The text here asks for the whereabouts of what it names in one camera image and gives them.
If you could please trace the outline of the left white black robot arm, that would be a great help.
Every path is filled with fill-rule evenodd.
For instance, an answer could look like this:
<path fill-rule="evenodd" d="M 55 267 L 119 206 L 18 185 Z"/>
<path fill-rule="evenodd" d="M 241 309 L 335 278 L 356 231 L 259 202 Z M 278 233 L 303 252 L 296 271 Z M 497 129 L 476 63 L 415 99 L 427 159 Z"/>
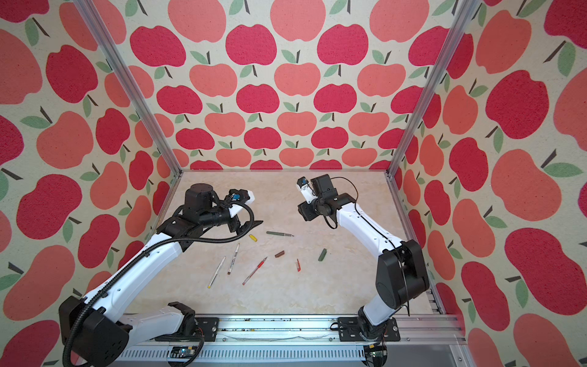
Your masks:
<path fill-rule="evenodd" d="M 64 350 L 85 366 L 107 366 L 127 347 L 163 339 L 205 342 L 205 334 L 191 307 L 180 302 L 151 313 L 127 315 L 128 306 L 169 264 L 197 243 L 225 244 L 240 240 L 259 226 L 251 208 L 252 191 L 231 189 L 220 198 L 212 185 L 196 183 L 183 205 L 166 219 L 148 243 L 114 275 L 81 298 L 71 296 L 59 307 Z"/>

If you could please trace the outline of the green pen cap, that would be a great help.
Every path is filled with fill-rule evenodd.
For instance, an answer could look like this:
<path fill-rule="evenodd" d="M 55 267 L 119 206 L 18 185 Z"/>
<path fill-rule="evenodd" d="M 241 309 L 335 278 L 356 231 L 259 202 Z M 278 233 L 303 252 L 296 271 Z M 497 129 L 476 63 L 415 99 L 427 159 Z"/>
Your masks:
<path fill-rule="evenodd" d="M 323 249 L 321 254 L 319 255 L 318 261 L 323 261 L 327 255 L 327 249 Z"/>

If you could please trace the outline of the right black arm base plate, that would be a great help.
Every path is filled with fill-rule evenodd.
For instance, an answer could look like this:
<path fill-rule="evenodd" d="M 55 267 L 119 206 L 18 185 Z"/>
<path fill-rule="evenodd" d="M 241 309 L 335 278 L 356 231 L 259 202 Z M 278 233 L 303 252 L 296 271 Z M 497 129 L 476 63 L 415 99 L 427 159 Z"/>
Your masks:
<path fill-rule="evenodd" d="M 394 318 L 389 319 L 381 326 L 375 327 L 372 331 L 362 332 L 361 324 L 357 317 L 339 317 L 331 325 L 332 331 L 337 331 L 341 342 L 399 342 L 401 340 L 400 330 Z"/>

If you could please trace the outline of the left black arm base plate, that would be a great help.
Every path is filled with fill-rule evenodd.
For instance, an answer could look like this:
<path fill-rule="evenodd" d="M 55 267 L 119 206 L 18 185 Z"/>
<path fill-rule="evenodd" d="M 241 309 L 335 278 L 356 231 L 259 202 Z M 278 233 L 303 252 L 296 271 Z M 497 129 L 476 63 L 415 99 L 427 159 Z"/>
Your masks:
<path fill-rule="evenodd" d="M 214 342 L 218 331 L 218 317 L 193 317 L 180 325 L 175 333 L 157 336 L 157 342 Z"/>

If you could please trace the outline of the green fountain pen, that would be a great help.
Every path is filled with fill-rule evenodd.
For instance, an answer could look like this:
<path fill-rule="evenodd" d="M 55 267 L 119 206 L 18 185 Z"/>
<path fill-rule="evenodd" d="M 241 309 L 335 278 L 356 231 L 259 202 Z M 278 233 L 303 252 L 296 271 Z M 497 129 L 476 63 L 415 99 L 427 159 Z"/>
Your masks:
<path fill-rule="evenodd" d="M 275 236 L 282 236 L 282 237 L 294 237 L 293 234 L 286 233 L 286 232 L 266 231 L 266 234 L 275 235 Z"/>

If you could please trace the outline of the white patterned pen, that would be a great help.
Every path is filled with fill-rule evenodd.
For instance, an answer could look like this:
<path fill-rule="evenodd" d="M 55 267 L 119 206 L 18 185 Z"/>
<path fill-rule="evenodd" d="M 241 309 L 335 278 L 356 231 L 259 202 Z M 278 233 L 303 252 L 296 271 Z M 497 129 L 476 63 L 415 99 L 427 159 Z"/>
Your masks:
<path fill-rule="evenodd" d="M 231 275 L 232 272 L 233 272 L 233 269 L 234 269 L 234 266 L 235 266 L 235 262 L 237 260 L 237 256 L 238 256 L 239 250 L 240 250 L 240 243 L 237 243 L 237 245 L 235 247 L 235 252 L 234 252 L 234 254 L 232 256 L 232 259 L 231 259 L 231 262 L 230 262 L 230 265 L 229 265 L 229 269 L 227 271 L 227 275 Z"/>

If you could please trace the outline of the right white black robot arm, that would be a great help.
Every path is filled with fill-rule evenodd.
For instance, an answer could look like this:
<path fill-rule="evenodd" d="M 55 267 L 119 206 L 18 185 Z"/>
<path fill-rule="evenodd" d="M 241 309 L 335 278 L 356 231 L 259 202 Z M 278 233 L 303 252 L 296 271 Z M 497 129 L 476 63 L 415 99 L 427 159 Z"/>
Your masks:
<path fill-rule="evenodd" d="M 304 202 L 298 211 L 306 221 L 317 217 L 333 220 L 347 229 L 377 260 L 377 295 L 358 311 L 358 323 L 365 339 L 375 339 L 392 315 L 430 289 L 430 280 L 421 245 L 391 234 L 367 215 L 348 194 L 315 194 L 305 187 Z"/>

